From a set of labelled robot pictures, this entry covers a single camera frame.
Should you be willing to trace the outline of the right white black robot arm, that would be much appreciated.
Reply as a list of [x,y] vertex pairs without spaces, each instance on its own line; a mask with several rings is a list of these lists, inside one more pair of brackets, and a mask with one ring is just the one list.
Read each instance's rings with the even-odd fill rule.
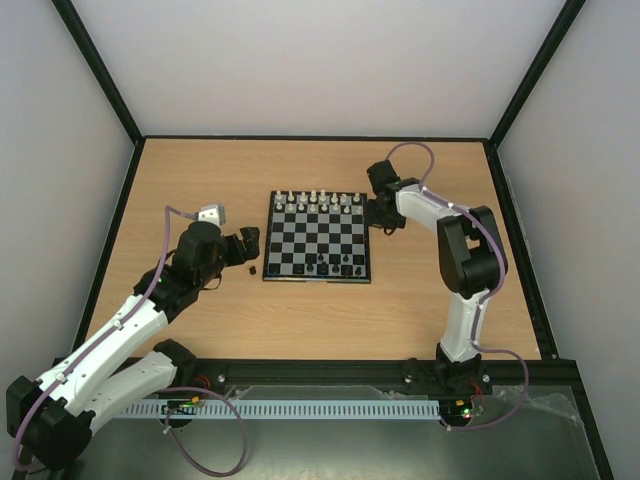
[[413,220],[437,235],[441,278],[452,293],[439,351],[447,359],[436,367],[445,390],[460,390],[471,379],[466,363],[480,353],[481,330],[489,299],[508,270],[492,210],[469,209],[433,193],[415,178],[402,180],[388,160],[367,169],[375,198],[367,202],[369,226],[391,234]]

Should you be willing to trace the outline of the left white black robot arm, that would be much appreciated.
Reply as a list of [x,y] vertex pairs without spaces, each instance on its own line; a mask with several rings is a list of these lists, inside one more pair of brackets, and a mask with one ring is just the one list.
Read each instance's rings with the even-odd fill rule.
[[27,448],[50,470],[65,468],[128,406],[171,385],[188,385],[196,357],[174,340],[156,344],[129,367],[123,363],[195,303],[224,268],[256,259],[259,235],[256,227],[223,235],[214,223],[191,223],[177,248],[162,254],[91,338],[36,380],[21,376],[8,387],[7,431],[14,448]]

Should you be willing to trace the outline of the black and grey chessboard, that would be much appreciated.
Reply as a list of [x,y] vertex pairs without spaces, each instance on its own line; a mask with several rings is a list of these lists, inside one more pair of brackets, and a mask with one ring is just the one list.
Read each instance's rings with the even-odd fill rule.
[[[296,200],[293,212],[287,212],[287,196],[289,191],[274,190],[270,193],[270,203],[267,221],[267,233],[265,240],[265,253],[263,262],[262,279],[264,281],[297,281],[297,282],[326,282],[326,283],[352,283],[369,284],[372,279],[371,255],[368,224],[365,218],[365,206],[367,195],[360,193],[360,202],[352,203],[352,197],[356,192],[336,192],[326,191],[327,201],[320,202],[321,190],[317,192],[317,202],[310,202],[311,191],[290,190],[295,195]],[[279,192],[283,195],[283,210],[275,211],[275,194]],[[299,196],[302,192],[307,195],[305,211],[299,212],[298,205],[301,204]],[[340,212],[332,212],[331,197],[337,193]],[[347,204],[340,203],[341,194],[348,196]],[[308,208],[310,204],[317,205],[317,211],[311,213]],[[321,205],[328,205],[328,212],[321,212]],[[350,206],[350,213],[344,214],[346,205]],[[356,215],[354,209],[357,206],[363,207],[363,213]],[[319,253],[324,254],[324,262],[329,265],[328,275],[319,275],[317,262]],[[332,266],[329,263],[329,255],[337,254],[340,261],[339,276],[334,276]],[[343,255],[349,255],[349,262],[342,263]],[[315,265],[315,273],[310,275],[306,272],[306,266],[310,263]],[[364,275],[356,277],[354,269],[362,266]]]

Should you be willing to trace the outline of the black aluminium mounting rail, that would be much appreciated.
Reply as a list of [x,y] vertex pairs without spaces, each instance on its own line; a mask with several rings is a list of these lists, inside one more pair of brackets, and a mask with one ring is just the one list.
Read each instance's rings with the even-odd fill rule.
[[232,360],[197,359],[193,372],[218,393],[249,386],[372,386],[409,395],[465,398],[492,391],[480,363],[447,372],[434,360]]

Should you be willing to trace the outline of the black enclosure frame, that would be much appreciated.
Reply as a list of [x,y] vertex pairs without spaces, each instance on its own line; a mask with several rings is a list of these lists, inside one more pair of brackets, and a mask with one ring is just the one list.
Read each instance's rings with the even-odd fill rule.
[[[91,285],[89,296],[75,335],[73,346],[80,345],[80,340],[84,340],[88,329],[90,316],[94,313],[97,304],[98,294],[102,288],[103,280],[106,275],[107,263],[110,260],[116,235],[120,229],[121,221],[124,216],[125,207],[129,199],[134,179],[143,153],[143,148],[147,140],[150,139],[180,139],[180,140],[302,140],[302,141],[391,141],[391,140],[435,140],[437,142],[481,142],[484,153],[487,158],[489,171],[491,173],[494,189],[497,194],[498,203],[500,205],[503,219],[506,220],[506,231],[511,245],[511,251],[515,255],[514,266],[517,267],[519,280],[524,292],[525,301],[531,318],[534,334],[538,347],[542,347],[542,360],[527,360],[529,371],[533,374],[532,380],[534,386],[571,386],[574,398],[577,401],[578,413],[580,418],[585,421],[586,437],[589,442],[591,455],[594,459],[600,479],[614,479],[609,461],[597,428],[591,406],[588,401],[585,387],[583,385],[577,363],[574,360],[562,359],[555,343],[555,339],[551,330],[548,315],[543,306],[542,296],[539,290],[536,275],[531,264],[530,253],[525,245],[525,236],[523,228],[520,224],[519,217],[516,213],[515,201],[510,188],[507,185],[507,178],[504,172],[501,160],[498,154],[498,147],[506,138],[507,133],[514,124],[517,116],[523,109],[534,87],[538,83],[546,67],[553,58],[555,52],[561,45],[565,36],[569,32],[572,24],[578,17],[580,11],[586,1],[565,1],[559,14],[553,22],[549,32],[545,36],[541,47],[538,49],[531,65],[527,69],[523,80],[518,85],[515,94],[510,100],[505,112],[500,118],[497,127],[489,138],[454,138],[454,137],[371,137],[371,136],[278,136],[278,135],[143,135],[136,125],[126,103],[118,90],[106,64],[96,48],[90,33],[86,29],[76,7],[72,1],[51,1],[60,16],[66,30],[69,32],[76,43],[85,63],[91,70],[93,76],[98,82],[100,88],[109,101],[112,109],[116,113],[118,119],[124,126],[127,135],[130,137],[134,145],[134,151],[129,162],[124,184],[118,198],[115,213],[110,222],[109,231],[106,241],[101,252],[100,261]],[[318,366],[312,365],[311,360],[203,360],[199,361],[202,366],[213,368],[214,364],[226,362],[233,368],[244,368],[248,366],[250,372],[260,373],[261,376],[256,377],[260,380],[267,380],[265,376],[267,371],[274,368],[283,367],[291,370],[287,373],[301,373],[303,367],[309,367],[312,370],[318,370],[321,366],[328,367],[329,363],[344,363],[347,370],[345,372],[355,374],[356,367],[365,368],[373,372],[374,367],[382,368],[396,366],[394,364],[403,363],[403,361],[315,361]]]

